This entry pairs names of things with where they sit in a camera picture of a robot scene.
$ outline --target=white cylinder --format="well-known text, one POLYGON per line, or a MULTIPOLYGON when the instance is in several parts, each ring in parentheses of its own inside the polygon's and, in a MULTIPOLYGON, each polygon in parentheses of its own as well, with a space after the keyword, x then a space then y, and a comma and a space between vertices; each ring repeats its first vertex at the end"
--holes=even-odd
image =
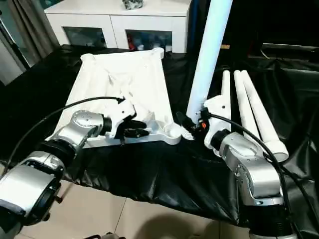
MULTIPOLYGON (((252 132, 256 137, 260 138, 258 129, 256 126, 256 122, 254 119, 254 115, 250 108, 249 100, 246 94, 244 82, 243 82, 240 71, 237 70, 234 72, 234 79, 235 79, 236 94, 237 94, 241 124, 243 127, 245 127, 250 132, 252 132)), ((248 136, 247 134, 244 133, 244 135, 249 140, 252 140, 252 138, 248 136)))
POLYGON ((197 123, 207 98, 232 0, 211 0, 186 115, 197 123))
POLYGON ((223 80, 221 83, 221 94, 223 96, 225 96, 226 108, 229 110, 229 113, 231 113, 231 108, 230 108, 230 72, 228 70, 225 70, 223 72, 223 80))
POLYGON ((248 72, 245 70, 242 71, 241 76, 262 140, 279 162, 285 161, 289 157, 286 146, 279 140, 275 128, 259 98, 248 72))

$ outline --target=white cabinet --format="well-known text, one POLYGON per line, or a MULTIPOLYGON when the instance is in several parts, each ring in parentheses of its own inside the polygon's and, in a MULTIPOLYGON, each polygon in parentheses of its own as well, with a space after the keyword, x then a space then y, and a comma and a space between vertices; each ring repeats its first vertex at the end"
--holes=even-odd
POLYGON ((121 0, 63 0, 45 10, 59 43, 186 52, 191 0, 144 0, 126 10, 121 0))

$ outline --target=curtain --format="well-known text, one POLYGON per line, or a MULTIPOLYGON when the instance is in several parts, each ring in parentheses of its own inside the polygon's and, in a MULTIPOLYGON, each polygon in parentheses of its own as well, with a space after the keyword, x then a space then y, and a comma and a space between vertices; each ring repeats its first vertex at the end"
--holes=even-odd
POLYGON ((25 46, 38 62, 59 47, 59 42, 40 4, 35 0, 8 0, 25 46))

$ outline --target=black plastic sheet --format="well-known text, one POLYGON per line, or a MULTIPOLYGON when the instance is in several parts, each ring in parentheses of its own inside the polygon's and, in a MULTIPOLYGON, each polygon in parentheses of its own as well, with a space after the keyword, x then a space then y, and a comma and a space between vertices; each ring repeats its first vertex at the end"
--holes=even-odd
MULTIPOLYGON (((32 125, 65 105, 81 66, 81 54, 121 51, 124 50, 62 46, 0 89, 0 161, 7 161, 15 144, 32 125)), ((298 61, 249 58, 231 62, 229 59, 221 52, 209 97, 220 93, 224 69, 248 70, 290 153, 285 166, 300 177, 318 212, 319 66, 298 61)), ((185 112, 196 58, 168 54, 162 64, 173 115, 177 111, 185 112)), ((240 122, 233 81, 231 93, 232 119, 240 122)), ((12 166, 53 132, 58 119, 56 115, 27 137, 12 166)), ((84 149, 65 178, 133 200, 246 226, 245 215, 239 210, 234 176, 203 142, 182 139, 178 145, 149 142, 84 149)), ((319 238, 300 191, 291 179, 287 181, 293 217, 300 230, 305 238, 319 238)))

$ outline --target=robotic arm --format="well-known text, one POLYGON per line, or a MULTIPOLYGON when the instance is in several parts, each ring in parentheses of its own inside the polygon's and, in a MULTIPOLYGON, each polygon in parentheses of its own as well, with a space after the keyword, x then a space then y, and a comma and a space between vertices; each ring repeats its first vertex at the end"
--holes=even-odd
MULTIPOLYGON (((125 129, 126 122, 133 122, 131 119, 135 115, 133 105, 127 100, 106 117, 77 111, 69 124, 5 174, 0 179, 0 239, 12 239, 22 226, 49 219, 49 210, 57 199, 65 169, 88 138, 106 133, 118 139, 123 139, 125 134, 131 137, 147 135, 143 129, 125 129)), ((146 127, 142 122, 135 123, 138 127, 146 127)))
POLYGON ((224 129, 211 140, 234 173, 251 239, 297 239, 284 205, 279 176, 260 146, 224 129))
POLYGON ((199 125, 181 113, 177 117, 195 140, 204 138, 205 146, 214 150, 234 173, 250 238, 297 239, 286 212, 278 173, 264 158, 262 148, 254 140, 230 132, 229 123, 210 117, 211 111, 216 112, 214 107, 220 108, 217 114, 227 117, 221 102, 220 98, 212 98, 204 103, 206 108, 201 111, 199 125))

